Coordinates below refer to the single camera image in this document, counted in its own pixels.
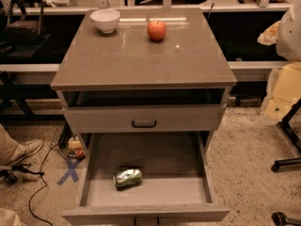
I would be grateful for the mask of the green can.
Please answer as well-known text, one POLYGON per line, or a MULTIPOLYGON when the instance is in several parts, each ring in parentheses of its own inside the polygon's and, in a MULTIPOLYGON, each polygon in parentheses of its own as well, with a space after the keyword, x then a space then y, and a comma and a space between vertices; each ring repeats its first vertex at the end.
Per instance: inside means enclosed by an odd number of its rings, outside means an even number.
POLYGON ((116 188, 135 186, 142 182, 142 171, 140 169, 124 169, 113 174, 116 188))

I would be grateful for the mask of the grey drawer cabinet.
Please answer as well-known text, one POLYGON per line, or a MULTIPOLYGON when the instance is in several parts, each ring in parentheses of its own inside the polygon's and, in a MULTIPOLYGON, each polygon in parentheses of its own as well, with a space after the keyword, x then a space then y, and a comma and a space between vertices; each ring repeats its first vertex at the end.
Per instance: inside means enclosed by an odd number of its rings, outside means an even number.
MULTIPOLYGON (((105 36, 89 18, 81 23, 52 83, 64 108, 224 105, 235 77, 197 8, 127 8, 117 30, 105 36), (151 40, 150 21, 166 34, 151 40)), ((206 151, 215 132, 128 132, 201 135, 206 151)), ((84 149, 95 134, 76 134, 84 149)))

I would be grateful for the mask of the closed grey top drawer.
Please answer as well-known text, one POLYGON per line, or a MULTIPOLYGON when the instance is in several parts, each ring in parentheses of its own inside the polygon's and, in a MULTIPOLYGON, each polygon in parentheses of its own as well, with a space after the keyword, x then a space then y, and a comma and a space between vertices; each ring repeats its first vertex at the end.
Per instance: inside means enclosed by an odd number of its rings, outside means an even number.
POLYGON ((69 107, 64 116, 75 134, 216 130, 224 105, 69 107))

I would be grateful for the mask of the open grey middle drawer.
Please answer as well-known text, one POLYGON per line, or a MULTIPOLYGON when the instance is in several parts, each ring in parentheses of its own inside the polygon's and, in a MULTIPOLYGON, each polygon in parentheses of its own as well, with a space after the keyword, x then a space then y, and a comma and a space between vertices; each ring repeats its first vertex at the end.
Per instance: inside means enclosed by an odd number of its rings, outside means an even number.
POLYGON ((160 226, 228 212, 215 202, 200 134, 119 133, 90 138, 77 202, 62 217, 73 226, 160 226), (140 169, 142 182, 116 188, 113 174, 126 169, 140 169))

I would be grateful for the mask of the red apple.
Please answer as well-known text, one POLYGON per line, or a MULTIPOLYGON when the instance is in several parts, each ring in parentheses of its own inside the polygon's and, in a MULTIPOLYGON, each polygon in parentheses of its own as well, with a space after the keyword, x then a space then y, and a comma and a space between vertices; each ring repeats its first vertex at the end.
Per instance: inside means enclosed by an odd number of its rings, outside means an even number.
POLYGON ((162 40, 166 34, 166 24, 163 21, 150 21, 147 32, 151 40, 162 40))

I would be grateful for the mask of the white ceramic bowl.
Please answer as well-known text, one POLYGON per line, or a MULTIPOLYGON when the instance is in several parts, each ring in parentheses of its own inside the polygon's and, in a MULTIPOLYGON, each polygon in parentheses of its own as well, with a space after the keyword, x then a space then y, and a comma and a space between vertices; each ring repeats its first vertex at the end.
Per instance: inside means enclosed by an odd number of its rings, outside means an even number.
POLYGON ((99 9, 90 14, 90 19, 98 30, 109 34, 116 30, 119 25, 120 12, 112 9, 99 9))

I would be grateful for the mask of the blue tape cross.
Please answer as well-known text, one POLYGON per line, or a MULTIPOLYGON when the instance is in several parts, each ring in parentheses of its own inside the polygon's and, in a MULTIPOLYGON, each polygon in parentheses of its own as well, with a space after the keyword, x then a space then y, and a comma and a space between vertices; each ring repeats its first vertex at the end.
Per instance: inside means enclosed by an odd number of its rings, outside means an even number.
POLYGON ((74 182, 77 182, 79 180, 79 176, 76 172, 76 168, 80 165, 81 161, 78 159, 71 159, 71 158, 67 158, 66 159, 66 164, 68 169, 66 170, 66 172, 63 174, 63 176, 57 181, 57 183, 59 185, 63 185, 64 182, 71 177, 71 179, 74 182))

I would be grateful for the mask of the black stand leg right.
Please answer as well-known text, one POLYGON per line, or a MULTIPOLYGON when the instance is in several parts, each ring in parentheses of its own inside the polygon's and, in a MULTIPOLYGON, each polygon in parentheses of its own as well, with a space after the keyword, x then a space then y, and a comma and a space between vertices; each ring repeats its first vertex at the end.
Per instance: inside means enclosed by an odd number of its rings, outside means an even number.
MULTIPOLYGON (((301 153, 301 138, 296 134, 296 132, 290 126, 290 120, 293 118, 295 113, 301 108, 301 99, 298 100, 296 104, 293 105, 291 110, 286 114, 286 116, 277 125, 285 133, 287 138, 291 141, 293 146, 301 153)), ((291 158, 276 160, 274 165, 271 167, 273 172, 278 172, 284 167, 300 166, 301 158, 291 158)))

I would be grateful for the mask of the person's shoe and leg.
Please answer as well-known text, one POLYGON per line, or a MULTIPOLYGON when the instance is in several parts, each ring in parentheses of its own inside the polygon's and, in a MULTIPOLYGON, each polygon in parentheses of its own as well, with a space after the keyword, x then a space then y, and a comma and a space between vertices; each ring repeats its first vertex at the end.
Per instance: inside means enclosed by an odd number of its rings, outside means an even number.
POLYGON ((43 145, 41 139, 19 143, 13 139, 0 124, 0 165, 16 165, 29 156, 37 153, 43 145))

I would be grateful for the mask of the black chair on left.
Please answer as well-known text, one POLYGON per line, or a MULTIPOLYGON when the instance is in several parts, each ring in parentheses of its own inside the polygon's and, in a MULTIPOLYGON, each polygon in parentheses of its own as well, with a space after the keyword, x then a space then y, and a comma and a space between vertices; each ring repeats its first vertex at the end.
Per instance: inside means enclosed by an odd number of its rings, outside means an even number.
POLYGON ((5 27, 7 40, 1 43, 0 54, 4 57, 32 57, 48 40, 44 36, 43 0, 10 0, 8 23, 5 27), (38 4, 39 18, 28 20, 24 4, 38 4))

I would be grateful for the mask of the black caster bottom right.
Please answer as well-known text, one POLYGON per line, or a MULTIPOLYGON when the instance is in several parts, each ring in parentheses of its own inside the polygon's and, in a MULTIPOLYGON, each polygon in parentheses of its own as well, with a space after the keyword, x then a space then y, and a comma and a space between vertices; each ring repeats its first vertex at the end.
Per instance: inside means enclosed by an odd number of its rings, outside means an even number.
POLYGON ((288 218, 283 212, 275 212, 272 214, 272 220, 277 226, 301 226, 301 219, 288 218))

